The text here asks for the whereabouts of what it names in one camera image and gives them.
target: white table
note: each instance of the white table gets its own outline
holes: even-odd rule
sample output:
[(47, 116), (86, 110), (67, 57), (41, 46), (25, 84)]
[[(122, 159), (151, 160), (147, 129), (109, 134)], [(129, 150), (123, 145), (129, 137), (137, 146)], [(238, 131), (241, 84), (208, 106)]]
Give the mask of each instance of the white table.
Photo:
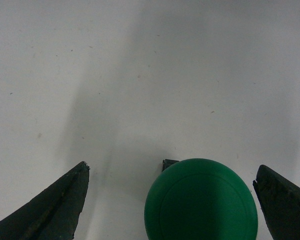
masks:
[(0, 220), (80, 161), (78, 240), (147, 240), (163, 159), (300, 186), (300, 0), (0, 1)]

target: green ball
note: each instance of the green ball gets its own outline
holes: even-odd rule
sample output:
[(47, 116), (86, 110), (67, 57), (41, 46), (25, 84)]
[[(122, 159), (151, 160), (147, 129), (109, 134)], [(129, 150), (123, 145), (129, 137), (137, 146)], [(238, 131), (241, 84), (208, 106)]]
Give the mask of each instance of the green ball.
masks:
[(201, 158), (164, 170), (144, 207), (150, 240), (256, 240), (258, 215), (244, 181), (225, 165)]

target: white surface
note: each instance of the white surface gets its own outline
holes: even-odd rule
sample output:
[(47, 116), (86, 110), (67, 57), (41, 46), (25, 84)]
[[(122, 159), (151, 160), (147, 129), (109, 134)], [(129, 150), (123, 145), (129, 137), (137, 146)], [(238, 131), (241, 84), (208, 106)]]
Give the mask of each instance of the white surface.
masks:
[(162, 159), (300, 186), (300, 1), (0, 1), (0, 220), (80, 161), (78, 240), (146, 240)]

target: small dark object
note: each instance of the small dark object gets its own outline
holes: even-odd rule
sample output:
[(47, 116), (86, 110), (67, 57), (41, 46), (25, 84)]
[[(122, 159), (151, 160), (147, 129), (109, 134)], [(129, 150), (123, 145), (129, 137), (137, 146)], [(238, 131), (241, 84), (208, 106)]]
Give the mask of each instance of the small dark object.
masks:
[(80, 162), (0, 221), (0, 240), (72, 240), (85, 203), (89, 169)]
[(163, 160), (162, 161), (162, 172), (164, 170), (166, 170), (168, 167), (170, 167), (172, 164), (175, 164), (177, 162), (179, 162), (179, 161), (177, 161), (177, 160), (170, 160), (170, 159)]
[(253, 181), (274, 240), (300, 240), (300, 187), (261, 165)]

